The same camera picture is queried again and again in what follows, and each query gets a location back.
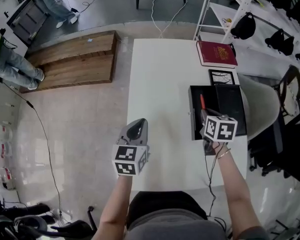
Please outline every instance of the blue jeans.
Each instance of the blue jeans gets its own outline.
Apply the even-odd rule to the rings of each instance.
[[[68,10],[61,3],[55,0],[42,0],[47,12],[58,22],[63,22],[76,16],[72,11]]]
[[[12,67],[26,75],[19,74]],[[34,88],[38,85],[35,79],[42,79],[44,73],[41,69],[35,68],[24,57],[3,45],[0,50],[0,77],[26,88]]]

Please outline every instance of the book cover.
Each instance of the book cover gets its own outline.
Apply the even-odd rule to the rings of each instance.
[[[196,45],[202,66],[234,68],[238,65],[229,44],[197,41]]]

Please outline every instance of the white chair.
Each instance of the white chair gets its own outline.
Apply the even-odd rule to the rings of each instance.
[[[268,85],[238,74],[245,113],[247,140],[250,141],[271,126],[278,118],[280,101]]]

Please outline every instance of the open black box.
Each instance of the open black box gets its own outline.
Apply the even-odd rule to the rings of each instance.
[[[245,110],[239,85],[191,85],[188,93],[191,111],[191,136],[193,141],[202,140],[200,134],[200,130],[203,127],[201,121],[201,94],[204,98],[206,108],[237,120],[236,136],[247,135]]]

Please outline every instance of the wooden step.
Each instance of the wooden step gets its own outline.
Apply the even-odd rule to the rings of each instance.
[[[84,59],[86,56],[115,54],[115,39],[115,31],[89,34],[39,50],[31,54],[27,60],[39,68],[45,64],[72,60],[74,57]]]
[[[75,38],[33,54],[31,62],[44,71],[45,79],[36,90],[21,87],[20,92],[111,83],[116,56],[116,32],[102,34]]]

